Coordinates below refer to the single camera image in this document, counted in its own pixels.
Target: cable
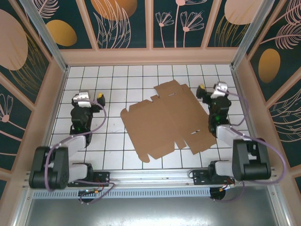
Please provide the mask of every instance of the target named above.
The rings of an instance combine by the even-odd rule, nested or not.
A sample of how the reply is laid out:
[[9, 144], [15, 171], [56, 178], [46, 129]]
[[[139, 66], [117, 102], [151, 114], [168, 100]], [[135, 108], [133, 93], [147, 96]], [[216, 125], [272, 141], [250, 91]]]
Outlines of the cable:
[[[90, 185], [112, 185], [112, 187], [110, 187], [105, 193], [103, 193], [101, 196], [99, 196], [98, 198], [95, 198], [93, 199], [92, 201], [90, 202], [87, 202], [86, 204], [87, 205], [90, 205], [90, 204], [93, 204], [99, 200], [101, 200], [107, 193], [110, 192], [110, 190], [113, 189], [113, 187], [115, 187], [115, 183], [113, 182], [107, 182], [107, 183], [98, 183], [98, 182], [89, 182], [89, 181], [84, 181], [84, 180], [76, 180], [75, 182], [78, 182], [78, 183], [84, 183], [84, 184], [90, 184]], [[79, 197], [79, 200], [81, 202], [81, 204], [84, 204], [85, 202], [83, 202], [82, 200], [82, 197], [84, 196], [85, 194], [82, 194], [80, 197]]]
[[83, 135], [87, 135], [87, 134], [90, 134], [90, 133], [94, 133], [95, 131], [99, 130], [105, 123], [106, 119], [107, 119], [107, 112], [106, 110], [104, 109], [103, 106], [101, 106], [99, 103], [97, 103], [96, 101], [94, 102], [91, 102], [92, 104], [95, 104], [97, 106], [99, 106], [102, 110], [103, 110], [103, 113], [104, 113], [104, 119], [103, 119], [103, 122], [94, 130], [92, 131], [89, 131], [89, 132], [85, 132], [85, 133], [80, 133], [80, 134], [76, 134], [76, 135], [71, 135], [63, 140], [61, 140], [59, 143], [55, 144], [52, 146], [52, 148], [49, 150], [48, 152], [48, 155], [47, 155], [47, 158], [46, 158], [46, 161], [45, 161], [45, 171], [44, 171], [44, 181], [45, 181], [45, 188], [51, 192], [53, 191], [50, 186], [49, 186], [49, 183], [48, 183], [48, 165], [49, 165], [49, 160], [50, 160], [50, 156], [52, 154], [52, 152], [59, 148], [60, 146], [62, 146], [63, 144], [65, 144], [67, 141], [71, 140], [72, 138], [74, 137], [79, 137], [79, 136], [83, 136]]
[[244, 191], [245, 191], [245, 183], [244, 181], [242, 181], [243, 183], [243, 190], [241, 191], [241, 193], [239, 194], [239, 196], [237, 196], [236, 198], [233, 198], [233, 199], [229, 199], [229, 200], [218, 200], [218, 199], [213, 199], [213, 201], [217, 201], [217, 202], [235, 202], [237, 201], [238, 199], [240, 199], [240, 197], [243, 195]]
[[[244, 120], [246, 120], [246, 116], [249, 114], [250, 107], [249, 107], [248, 100], [247, 100], [245, 97], [243, 97], [243, 96], [241, 96], [241, 95], [238, 95], [238, 94], [235, 94], [235, 93], [230, 93], [230, 92], [228, 92], [228, 91], [223, 91], [223, 90], [220, 90], [220, 89], [218, 89], [218, 91], [220, 91], [220, 92], [222, 92], [222, 93], [226, 93], [226, 94], [228, 94], [228, 95], [234, 95], [234, 96], [237, 96], [237, 97], [239, 97], [239, 98], [241, 98], [241, 99], [244, 100], [244, 102], [245, 102], [245, 104], [246, 104], [246, 108], [247, 108], [246, 115], [244, 114], [244, 118], [242, 119], [242, 121], [241, 121], [239, 124], [237, 124], [237, 125], [236, 125], [236, 124], [231, 124], [231, 126], [239, 126], [239, 125], [241, 125], [241, 124], [244, 122]], [[253, 180], [253, 181], [251, 181], [251, 182], [254, 182], [254, 183], [257, 183], [257, 184], [260, 184], [260, 185], [272, 185], [272, 184], [278, 183], [279, 181], [281, 181], [281, 180], [285, 177], [285, 175], [286, 175], [286, 162], [285, 162], [285, 159], [284, 159], [283, 155], [282, 155], [282, 154], [281, 154], [274, 146], [268, 144], [267, 142], [265, 142], [265, 141], [263, 141], [263, 140], [257, 139], [257, 138], [255, 138], [255, 137], [249, 137], [249, 136], [247, 136], [247, 135], [245, 135], [245, 134], [243, 134], [243, 133], [237, 131], [236, 129], [234, 129], [234, 128], [232, 128], [232, 127], [231, 127], [230, 129], [231, 129], [233, 132], [235, 132], [237, 135], [239, 135], [239, 136], [242, 136], [242, 137], [251, 139], [251, 140], [253, 140], [253, 141], [256, 141], [257, 143], [260, 143], [260, 144], [262, 144], [262, 145], [265, 145], [266, 147], [269, 147], [269, 148], [272, 149], [272, 150], [279, 156], [279, 158], [281, 159], [281, 162], [282, 162], [282, 165], [283, 165], [283, 171], [282, 171], [282, 173], [281, 173], [281, 175], [280, 175], [280, 177], [279, 177], [278, 179], [273, 180], [273, 181], [269, 181], [269, 182], [263, 182], [263, 181], [257, 181], [257, 180]]]

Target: flower illustration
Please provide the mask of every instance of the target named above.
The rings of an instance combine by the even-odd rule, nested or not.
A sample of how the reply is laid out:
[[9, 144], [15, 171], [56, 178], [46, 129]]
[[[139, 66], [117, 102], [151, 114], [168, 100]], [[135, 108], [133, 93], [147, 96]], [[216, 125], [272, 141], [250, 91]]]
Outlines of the flower illustration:
[[158, 12], [158, 13], [156, 13], [156, 19], [157, 19], [157, 22], [160, 26], [163, 48], [165, 48], [164, 40], [163, 40], [163, 34], [162, 34], [162, 27], [173, 25], [174, 20], [172, 20], [172, 16], [170, 15], [170, 12], [169, 13], [162, 13], [162, 15], [161, 15], [160, 12]]
[[197, 5], [197, 4], [207, 2], [207, 0], [175, 0], [175, 2], [178, 5], [178, 7], [175, 14], [174, 47], [177, 48], [177, 24], [178, 24], [179, 7], [184, 5]]
[[[13, 107], [13, 102], [14, 102], [14, 99], [10, 95], [8, 95], [7, 99], [5, 99], [4, 94], [2, 94], [2, 93], [0, 94], [0, 122], [4, 122], [4, 123], [8, 122], [19, 129], [25, 130], [24, 128], [12, 123], [9, 120], [9, 115], [10, 115], [11, 109]], [[22, 141], [22, 139], [15, 137], [11, 134], [8, 134], [2, 130], [0, 130], [0, 133], [7, 137], [12, 138], [12, 139]]]
[[181, 13], [181, 23], [184, 31], [183, 47], [185, 47], [186, 32], [197, 31], [204, 28], [202, 13], [190, 13], [187, 17], [187, 12]]

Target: white grid floor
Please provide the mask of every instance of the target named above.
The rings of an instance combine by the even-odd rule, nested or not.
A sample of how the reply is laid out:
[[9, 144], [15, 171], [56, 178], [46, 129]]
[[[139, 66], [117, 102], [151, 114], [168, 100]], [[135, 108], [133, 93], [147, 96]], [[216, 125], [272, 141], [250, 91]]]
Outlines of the white grid floor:
[[[134, 169], [176, 169], [207, 167], [213, 160], [230, 160], [232, 149], [224, 142], [193, 155], [190, 149], [176, 150], [163, 158], [149, 163], [141, 162], [120, 118], [120, 112], [144, 99], [156, 95], [153, 88], [158, 84], [177, 80], [186, 83], [195, 94], [199, 84], [212, 89], [217, 81], [224, 81], [229, 91], [237, 93], [228, 65], [138, 65], [138, 66], [89, 66], [71, 67], [64, 88], [58, 114], [56, 116], [50, 144], [56, 144], [69, 135], [71, 126], [70, 111], [72, 97], [80, 90], [89, 90], [92, 98], [99, 92], [106, 99], [105, 109], [108, 120], [92, 136], [91, 144], [71, 157], [71, 162], [89, 162], [95, 170], [134, 170]], [[243, 111], [237, 97], [229, 97], [232, 106], [229, 110], [231, 123], [243, 118]], [[206, 104], [200, 102], [208, 113]], [[94, 114], [92, 128], [103, 121], [103, 112]], [[238, 130], [248, 134], [246, 123]]]

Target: cardboard box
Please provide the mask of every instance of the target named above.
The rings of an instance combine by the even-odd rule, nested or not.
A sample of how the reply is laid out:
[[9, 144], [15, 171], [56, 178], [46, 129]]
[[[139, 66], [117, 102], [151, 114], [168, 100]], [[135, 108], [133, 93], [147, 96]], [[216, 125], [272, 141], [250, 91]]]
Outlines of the cardboard box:
[[179, 149], [190, 147], [193, 154], [216, 143], [208, 131], [208, 115], [190, 88], [176, 80], [155, 87], [158, 96], [123, 109], [121, 118], [134, 148], [143, 162], [148, 155], [161, 158]]

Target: enclosure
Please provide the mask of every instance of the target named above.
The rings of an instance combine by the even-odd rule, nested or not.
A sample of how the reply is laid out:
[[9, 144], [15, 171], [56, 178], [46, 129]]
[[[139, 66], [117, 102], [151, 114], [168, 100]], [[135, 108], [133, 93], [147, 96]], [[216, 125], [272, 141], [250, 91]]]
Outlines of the enclosure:
[[[187, 177], [191, 169], [207, 167], [214, 160], [231, 160], [231, 147], [219, 139], [196, 155], [189, 147], [175, 146], [174, 152], [151, 158], [149, 163], [138, 158], [120, 111], [151, 100], [157, 94], [155, 86], [172, 80], [187, 84], [194, 94], [200, 84], [210, 90], [224, 81], [230, 92], [244, 96], [248, 105], [229, 97], [230, 123], [246, 115], [246, 122], [236, 129], [280, 150], [285, 166], [269, 149], [275, 170], [271, 180], [284, 168], [286, 175], [274, 185], [246, 183], [241, 200], [222, 206], [209, 203], [208, 197], [198, 197], [199, 203], [193, 204], [184, 193], [174, 198], [162, 195], [150, 204], [156, 208], [146, 209], [149, 216], [138, 208], [149, 199], [115, 195], [97, 204], [106, 212], [103, 224], [141, 223], [131, 221], [119, 208], [119, 218], [110, 215], [114, 205], [126, 203], [138, 213], [130, 214], [132, 218], [140, 216], [152, 224], [221, 225], [227, 214], [240, 210], [245, 216], [258, 216], [257, 221], [237, 216], [225, 225], [300, 225], [300, 15], [300, 0], [1, 1], [0, 225], [40, 225], [45, 219], [38, 215], [49, 211], [57, 215], [54, 209], [62, 203], [66, 209], [76, 206], [71, 196], [66, 201], [58, 198], [59, 193], [52, 200], [37, 198], [37, 192], [45, 193], [29, 188], [28, 175], [38, 146], [54, 145], [69, 136], [71, 98], [79, 91], [89, 90], [92, 99], [103, 93], [108, 118], [91, 144], [72, 156], [71, 162], [88, 162], [95, 170], [109, 171], [116, 191], [191, 191], [195, 189]], [[199, 103], [209, 114], [207, 106]], [[95, 114], [92, 128], [103, 118], [102, 112]], [[207, 210], [202, 209], [202, 202]], [[166, 215], [151, 212], [159, 211], [164, 203], [174, 208]], [[181, 205], [187, 211], [180, 214]], [[227, 208], [227, 214], [220, 222], [210, 212], [221, 207]], [[203, 215], [194, 212], [197, 208]], [[86, 211], [80, 205], [73, 207], [66, 212], [69, 218], [60, 216], [51, 225], [79, 224], [77, 216]], [[165, 222], [165, 217], [187, 220]]]

